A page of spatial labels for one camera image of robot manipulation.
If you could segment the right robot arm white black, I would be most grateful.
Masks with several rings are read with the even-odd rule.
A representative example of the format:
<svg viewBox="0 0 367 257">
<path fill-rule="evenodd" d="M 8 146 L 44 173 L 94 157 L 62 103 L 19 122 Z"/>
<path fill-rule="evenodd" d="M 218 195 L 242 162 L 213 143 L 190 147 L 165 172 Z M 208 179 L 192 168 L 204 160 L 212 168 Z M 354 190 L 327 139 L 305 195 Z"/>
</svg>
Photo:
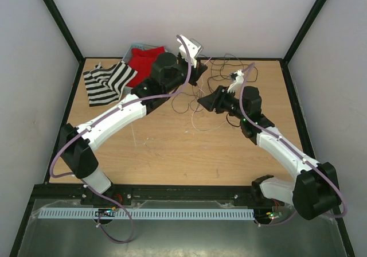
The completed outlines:
<svg viewBox="0 0 367 257">
<path fill-rule="evenodd" d="M 265 175 L 252 182 L 251 199 L 263 205 L 269 199 L 292 205 L 306 220 L 322 215 L 342 202 L 335 167 L 309 157 L 287 139 L 261 111 L 261 96 L 253 86 L 244 88 L 241 99 L 218 86 L 198 100 L 207 111 L 224 112 L 240 121 L 243 135 L 270 153 L 288 171 L 293 181 Z"/>
</svg>

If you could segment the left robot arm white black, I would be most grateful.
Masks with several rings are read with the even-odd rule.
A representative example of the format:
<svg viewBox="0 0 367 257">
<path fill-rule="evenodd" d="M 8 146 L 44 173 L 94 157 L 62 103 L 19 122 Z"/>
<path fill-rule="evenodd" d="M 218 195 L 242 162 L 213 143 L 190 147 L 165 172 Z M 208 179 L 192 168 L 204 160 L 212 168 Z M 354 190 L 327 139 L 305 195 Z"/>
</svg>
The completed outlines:
<svg viewBox="0 0 367 257">
<path fill-rule="evenodd" d="M 95 150 L 126 125 L 163 105 L 184 84 L 196 85 L 207 68 L 195 58 L 187 62 L 181 54 L 159 54 L 151 66 L 149 77 L 115 106 L 77 127 L 69 123 L 62 126 L 58 141 L 59 157 L 76 178 L 94 190 L 95 199 L 102 204 L 110 203 L 115 191 L 110 179 L 99 168 Z"/>
</svg>

